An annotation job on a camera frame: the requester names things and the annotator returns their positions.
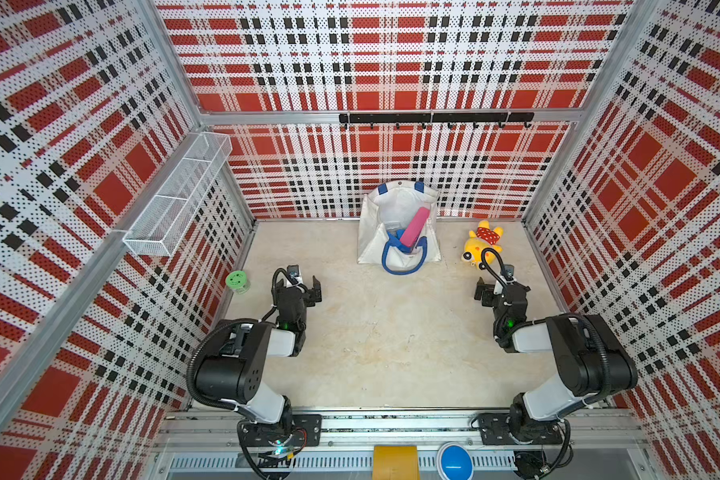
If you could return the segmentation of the green tape roll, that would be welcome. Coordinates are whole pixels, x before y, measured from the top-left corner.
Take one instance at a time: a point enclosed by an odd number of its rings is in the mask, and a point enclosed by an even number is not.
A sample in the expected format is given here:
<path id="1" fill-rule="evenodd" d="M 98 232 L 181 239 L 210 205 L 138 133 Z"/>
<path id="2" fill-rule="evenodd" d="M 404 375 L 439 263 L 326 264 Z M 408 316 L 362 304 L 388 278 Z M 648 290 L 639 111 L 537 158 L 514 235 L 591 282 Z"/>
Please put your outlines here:
<path id="1" fill-rule="evenodd" d="M 235 294 L 244 294 L 250 288 L 248 276 L 243 270 L 229 273 L 225 278 L 225 285 Z"/>

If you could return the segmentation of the pink pencil case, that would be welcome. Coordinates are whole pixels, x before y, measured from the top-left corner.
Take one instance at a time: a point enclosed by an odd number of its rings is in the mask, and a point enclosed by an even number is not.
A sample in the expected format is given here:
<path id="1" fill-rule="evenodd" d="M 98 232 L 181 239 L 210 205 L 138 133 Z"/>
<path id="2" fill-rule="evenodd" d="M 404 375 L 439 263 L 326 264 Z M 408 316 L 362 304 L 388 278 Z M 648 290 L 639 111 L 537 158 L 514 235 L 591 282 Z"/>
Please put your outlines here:
<path id="1" fill-rule="evenodd" d="M 399 236 L 399 240 L 402 246 L 407 249 L 412 249 L 417 244 L 421 237 L 422 231 L 429 218 L 430 210 L 426 207 L 420 207 L 415 213 L 413 219 L 410 221 L 406 229 Z"/>

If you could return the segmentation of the blue round button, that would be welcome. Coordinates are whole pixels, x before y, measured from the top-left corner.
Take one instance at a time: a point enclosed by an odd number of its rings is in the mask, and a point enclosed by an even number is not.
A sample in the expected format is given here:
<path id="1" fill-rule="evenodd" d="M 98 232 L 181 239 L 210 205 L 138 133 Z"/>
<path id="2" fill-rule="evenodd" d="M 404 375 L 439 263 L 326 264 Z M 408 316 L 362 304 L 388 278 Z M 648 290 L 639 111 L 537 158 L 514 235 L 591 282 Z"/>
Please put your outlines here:
<path id="1" fill-rule="evenodd" d="M 469 452 L 458 443 L 442 445 L 435 458 L 436 470 L 441 480 L 471 480 L 474 466 Z"/>

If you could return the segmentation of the black hook rail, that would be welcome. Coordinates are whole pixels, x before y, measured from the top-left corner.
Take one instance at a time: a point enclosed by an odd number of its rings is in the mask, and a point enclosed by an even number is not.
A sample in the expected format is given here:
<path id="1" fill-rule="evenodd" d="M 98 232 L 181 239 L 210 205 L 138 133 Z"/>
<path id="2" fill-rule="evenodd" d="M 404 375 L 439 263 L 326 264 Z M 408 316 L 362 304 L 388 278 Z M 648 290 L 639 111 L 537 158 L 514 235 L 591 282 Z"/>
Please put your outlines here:
<path id="1" fill-rule="evenodd" d="M 503 126 L 508 123 L 530 124 L 535 118 L 534 112 L 413 112 L 413 113 L 342 113 L 338 115 L 341 125 L 380 125 L 380 124 L 496 124 Z"/>

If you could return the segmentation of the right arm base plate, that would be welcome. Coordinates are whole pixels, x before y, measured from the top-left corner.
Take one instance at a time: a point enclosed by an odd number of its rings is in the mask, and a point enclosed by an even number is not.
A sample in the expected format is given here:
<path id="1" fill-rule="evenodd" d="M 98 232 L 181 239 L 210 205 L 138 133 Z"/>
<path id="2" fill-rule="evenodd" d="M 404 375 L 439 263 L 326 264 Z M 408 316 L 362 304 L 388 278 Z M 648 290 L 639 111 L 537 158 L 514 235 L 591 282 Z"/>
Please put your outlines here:
<path id="1" fill-rule="evenodd" d="M 471 423 L 485 446 L 498 445 L 561 445 L 563 429 L 555 422 L 543 422 L 541 427 L 532 427 L 529 437 L 518 439 L 510 432 L 509 413 L 506 411 L 478 413 Z"/>

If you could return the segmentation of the yellow block at front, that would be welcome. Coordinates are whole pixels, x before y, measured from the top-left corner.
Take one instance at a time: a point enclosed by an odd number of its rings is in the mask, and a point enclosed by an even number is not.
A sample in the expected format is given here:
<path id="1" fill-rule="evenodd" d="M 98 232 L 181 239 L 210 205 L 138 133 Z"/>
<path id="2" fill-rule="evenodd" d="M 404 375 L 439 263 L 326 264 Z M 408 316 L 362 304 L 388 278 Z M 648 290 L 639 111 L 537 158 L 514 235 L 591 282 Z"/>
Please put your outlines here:
<path id="1" fill-rule="evenodd" d="M 416 446 L 375 446 L 373 480 L 419 480 L 419 457 Z"/>

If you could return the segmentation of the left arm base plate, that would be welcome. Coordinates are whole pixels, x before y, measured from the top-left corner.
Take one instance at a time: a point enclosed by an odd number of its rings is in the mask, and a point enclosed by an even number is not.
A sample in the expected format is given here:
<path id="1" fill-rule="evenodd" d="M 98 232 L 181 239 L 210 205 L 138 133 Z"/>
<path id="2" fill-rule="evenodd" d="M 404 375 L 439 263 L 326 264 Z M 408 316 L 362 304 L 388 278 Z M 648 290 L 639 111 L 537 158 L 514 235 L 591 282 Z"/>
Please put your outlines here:
<path id="1" fill-rule="evenodd" d="M 318 446 L 322 421 L 320 414 L 295 414 L 275 424 L 241 420 L 237 429 L 238 441 L 245 447 L 274 448 L 285 445 L 300 449 Z"/>

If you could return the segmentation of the yellow plush toy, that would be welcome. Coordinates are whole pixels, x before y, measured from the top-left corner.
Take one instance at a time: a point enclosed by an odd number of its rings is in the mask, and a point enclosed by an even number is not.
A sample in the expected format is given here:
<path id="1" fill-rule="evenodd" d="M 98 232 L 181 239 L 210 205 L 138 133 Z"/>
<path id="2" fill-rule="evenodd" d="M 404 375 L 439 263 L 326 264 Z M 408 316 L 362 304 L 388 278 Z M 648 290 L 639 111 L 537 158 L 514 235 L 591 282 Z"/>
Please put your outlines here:
<path id="1" fill-rule="evenodd" d="M 485 270 L 496 258 L 494 253 L 488 252 L 485 260 L 482 259 L 482 253 L 486 248 L 491 248 L 496 252 L 501 252 L 502 247 L 499 245 L 504 235 L 504 229 L 500 226 L 492 227 L 488 220 L 481 220 L 475 230 L 469 231 L 469 238 L 466 240 L 461 259 L 469 263 L 479 270 Z"/>

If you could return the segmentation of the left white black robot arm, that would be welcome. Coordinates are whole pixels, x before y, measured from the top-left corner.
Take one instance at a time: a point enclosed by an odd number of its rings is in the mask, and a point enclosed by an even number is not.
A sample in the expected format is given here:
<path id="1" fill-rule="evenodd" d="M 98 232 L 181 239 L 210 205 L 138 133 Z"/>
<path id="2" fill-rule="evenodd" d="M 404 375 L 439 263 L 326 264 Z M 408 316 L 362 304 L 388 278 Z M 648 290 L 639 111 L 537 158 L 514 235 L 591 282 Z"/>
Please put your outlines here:
<path id="1" fill-rule="evenodd" d="M 238 413 L 244 447 L 270 447 L 286 456 L 317 446 L 319 414 L 296 414 L 291 401 L 264 380 L 268 359 L 295 358 L 306 341 L 307 309 L 322 301 L 317 278 L 304 284 L 297 265 L 277 269 L 272 306 L 260 319 L 222 320 L 199 344 L 186 373 L 187 391 L 204 406 Z"/>

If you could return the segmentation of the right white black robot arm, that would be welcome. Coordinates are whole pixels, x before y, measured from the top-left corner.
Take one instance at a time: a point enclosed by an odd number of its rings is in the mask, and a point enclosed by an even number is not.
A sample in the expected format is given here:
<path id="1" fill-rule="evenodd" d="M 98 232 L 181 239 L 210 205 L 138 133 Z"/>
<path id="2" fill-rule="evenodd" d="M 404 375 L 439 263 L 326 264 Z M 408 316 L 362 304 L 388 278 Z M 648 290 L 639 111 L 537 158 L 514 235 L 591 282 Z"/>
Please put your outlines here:
<path id="1" fill-rule="evenodd" d="M 512 400 L 506 423 L 515 443 L 532 444 L 572 413 L 637 385 L 634 360 L 601 316 L 566 312 L 530 320 L 530 288 L 514 278 L 499 252 L 481 248 L 478 267 L 494 278 L 477 282 L 475 299 L 493 312 L 497 345 L 510 354 L 553 355 L 555 373 Z"/>

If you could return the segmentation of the white canvas bag blue handles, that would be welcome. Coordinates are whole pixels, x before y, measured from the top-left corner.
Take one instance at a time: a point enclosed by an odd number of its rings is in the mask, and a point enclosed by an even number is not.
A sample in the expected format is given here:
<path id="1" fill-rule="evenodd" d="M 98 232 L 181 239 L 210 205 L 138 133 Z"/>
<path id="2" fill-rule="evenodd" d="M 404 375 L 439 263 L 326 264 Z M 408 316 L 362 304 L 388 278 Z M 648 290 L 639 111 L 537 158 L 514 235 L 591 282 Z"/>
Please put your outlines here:
<path id="1" fill-rule="evenodd" d="M 405 276 L 426 263 L 441 261 L 436 235 L 438 199 L 439 192 L 420 181 L 394 180 L 367 193 L 361 206 L 357 262 Z M 407 249 L 399 236 L 420 207 L 428 208 L 430 215 L 415 247 Z"/>

